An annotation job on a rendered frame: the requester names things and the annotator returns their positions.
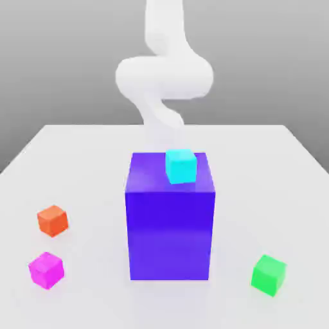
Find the small cyan cube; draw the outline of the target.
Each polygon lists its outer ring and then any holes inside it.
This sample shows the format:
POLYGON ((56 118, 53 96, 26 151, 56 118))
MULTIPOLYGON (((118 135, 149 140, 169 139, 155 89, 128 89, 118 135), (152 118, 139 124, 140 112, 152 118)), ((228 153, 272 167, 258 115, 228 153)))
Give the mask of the small cyan cube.
POLYGON ((190 149, 165 152, 165 172, 171 184, 193 183, 197 177, 197 158, 190 149))

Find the small orange cube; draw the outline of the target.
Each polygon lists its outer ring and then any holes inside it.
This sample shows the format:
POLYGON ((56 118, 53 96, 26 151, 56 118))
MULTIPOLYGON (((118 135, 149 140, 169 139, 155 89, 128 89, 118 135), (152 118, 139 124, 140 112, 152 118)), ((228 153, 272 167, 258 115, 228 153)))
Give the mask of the small orange cube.
POLYGON ((55 237, 68 227, 67 213, 60 207, 52 205, 37 213, 39 228, 50 237, 55 237))

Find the small green cube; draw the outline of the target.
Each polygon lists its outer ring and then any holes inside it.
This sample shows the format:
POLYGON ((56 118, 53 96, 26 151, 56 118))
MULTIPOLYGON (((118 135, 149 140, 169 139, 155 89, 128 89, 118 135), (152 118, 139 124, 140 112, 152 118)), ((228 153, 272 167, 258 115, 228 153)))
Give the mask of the small green cube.
POLYGON ((284 282, 286 269, 286 263, 264 254, 253 268, 251 286, 274 297, 284 282))

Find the small magenta cube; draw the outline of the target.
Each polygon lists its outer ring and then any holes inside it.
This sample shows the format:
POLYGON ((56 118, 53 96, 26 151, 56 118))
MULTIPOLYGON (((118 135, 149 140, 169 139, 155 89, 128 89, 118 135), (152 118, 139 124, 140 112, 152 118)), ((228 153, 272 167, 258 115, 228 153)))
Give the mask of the small magenta cube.
POLYGON ((44 252, 28 264, 31 279, 49 290, 64 277, 63 261, 58 256, 44 252))

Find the large purple box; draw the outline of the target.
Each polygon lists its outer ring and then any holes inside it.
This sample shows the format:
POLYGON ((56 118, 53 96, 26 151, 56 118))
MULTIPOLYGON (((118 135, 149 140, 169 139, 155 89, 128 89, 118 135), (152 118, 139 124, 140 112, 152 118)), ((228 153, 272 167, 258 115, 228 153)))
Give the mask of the large purple box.
POLYGON ((132 280, 209 278, 215 187, 198 153, 193 183, 170 184, 163 153, 134 153, 125 188, 132 280))

